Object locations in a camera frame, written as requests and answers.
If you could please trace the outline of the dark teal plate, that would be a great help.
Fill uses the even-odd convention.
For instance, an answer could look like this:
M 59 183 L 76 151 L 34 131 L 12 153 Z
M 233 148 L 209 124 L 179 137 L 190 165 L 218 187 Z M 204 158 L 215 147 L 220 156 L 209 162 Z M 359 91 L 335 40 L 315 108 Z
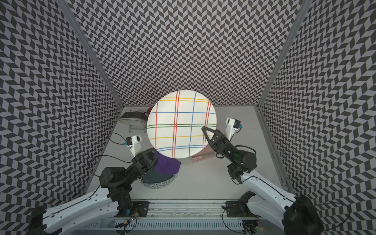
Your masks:
M 156 184 L 165 182 L 173 177 L 172 174 L 160 173 L 155 169 L 151 169 L 145 175 L 142 176 L 143 183 Z

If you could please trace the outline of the plaid striped white plate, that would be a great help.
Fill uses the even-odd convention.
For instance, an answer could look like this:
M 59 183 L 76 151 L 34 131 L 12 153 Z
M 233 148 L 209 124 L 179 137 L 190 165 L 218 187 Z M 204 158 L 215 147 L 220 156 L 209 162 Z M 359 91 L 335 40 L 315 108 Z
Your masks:
M 189 158 L 202 151 L 212 138 L 202 127 L 215 130 L 217 116 L 212 102 L 190 90 L 175 91 L 161 98 L 147 121 L 147 135 L 159 153 L 173 159 Z

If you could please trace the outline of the colourful squiggle pattern plate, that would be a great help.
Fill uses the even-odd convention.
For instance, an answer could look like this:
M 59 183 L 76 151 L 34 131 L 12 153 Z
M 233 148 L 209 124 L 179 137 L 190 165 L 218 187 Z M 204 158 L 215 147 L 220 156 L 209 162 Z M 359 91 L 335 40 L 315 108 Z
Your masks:
M 144 187 L 149 189 L 161 189 L 170 185 L 177 178 L 177 176 L 178 174 L 174 174 L 170 179 L 158 183 L 145 183 L 143 179 L 141 179 L 141 183 Z

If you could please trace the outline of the purple cloth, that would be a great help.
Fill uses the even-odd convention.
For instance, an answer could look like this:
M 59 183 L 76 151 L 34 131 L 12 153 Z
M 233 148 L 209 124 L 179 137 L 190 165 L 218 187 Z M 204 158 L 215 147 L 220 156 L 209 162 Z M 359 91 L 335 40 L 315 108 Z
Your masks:
M 154 159 L 157 160 L 154 168 L 159 173 L 175 175 L 180 170 L 181 162 L 176 159 L 169 158 L 157 151 L 154 152 Z

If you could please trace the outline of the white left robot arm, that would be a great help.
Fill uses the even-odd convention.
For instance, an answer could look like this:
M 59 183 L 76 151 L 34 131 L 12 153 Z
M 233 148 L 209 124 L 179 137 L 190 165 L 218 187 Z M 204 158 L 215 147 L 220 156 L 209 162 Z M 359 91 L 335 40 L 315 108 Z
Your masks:
M 100 186 L 60 206 L 39 206 L 32 210 L 28 235 L 67 235 L 96 220 L 115 217 L 133 207 L 131 185 L 157 163 L 155 149 L 137 154 L 128 168 L 106 167 L 99 177 Z

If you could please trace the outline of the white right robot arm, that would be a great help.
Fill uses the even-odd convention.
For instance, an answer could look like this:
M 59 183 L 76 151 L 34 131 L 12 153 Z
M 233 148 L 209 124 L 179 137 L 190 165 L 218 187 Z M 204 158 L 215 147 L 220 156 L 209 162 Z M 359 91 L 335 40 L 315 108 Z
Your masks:
M 296 196 L 267 180 L 256 171 L 257 152 L 248 146 L 234 146 L 219 130 L 202 127 L 210 147 L 230 161 L 228 172 L 236 184 L 251 190 L 246 205 L 286 235 L 319 235 L 324 231 L 316 207 L 306 196 Z

